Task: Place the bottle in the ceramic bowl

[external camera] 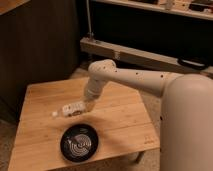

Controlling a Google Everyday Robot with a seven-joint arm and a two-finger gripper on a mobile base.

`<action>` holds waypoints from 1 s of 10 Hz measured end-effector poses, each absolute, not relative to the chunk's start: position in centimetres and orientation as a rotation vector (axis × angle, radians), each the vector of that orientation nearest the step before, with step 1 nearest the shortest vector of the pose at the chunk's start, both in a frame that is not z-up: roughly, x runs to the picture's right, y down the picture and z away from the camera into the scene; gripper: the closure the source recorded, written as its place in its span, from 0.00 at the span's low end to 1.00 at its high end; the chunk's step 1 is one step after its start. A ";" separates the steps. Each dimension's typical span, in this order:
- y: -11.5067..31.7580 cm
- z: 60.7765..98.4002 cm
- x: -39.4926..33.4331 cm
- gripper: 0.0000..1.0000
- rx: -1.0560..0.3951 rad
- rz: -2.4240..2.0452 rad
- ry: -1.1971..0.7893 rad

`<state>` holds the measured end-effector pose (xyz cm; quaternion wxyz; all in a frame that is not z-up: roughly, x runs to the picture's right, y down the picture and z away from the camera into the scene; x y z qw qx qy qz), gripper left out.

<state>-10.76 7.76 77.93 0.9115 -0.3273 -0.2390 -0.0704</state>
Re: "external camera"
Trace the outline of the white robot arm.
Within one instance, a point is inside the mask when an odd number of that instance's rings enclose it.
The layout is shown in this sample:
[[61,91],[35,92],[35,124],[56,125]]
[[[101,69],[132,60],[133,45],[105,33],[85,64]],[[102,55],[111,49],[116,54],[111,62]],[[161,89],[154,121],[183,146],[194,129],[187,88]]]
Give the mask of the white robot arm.
[[213,171],[213,79],[201,74],[89,65],[84,97],[93,101],[113,81],[161,98],[160,171]]

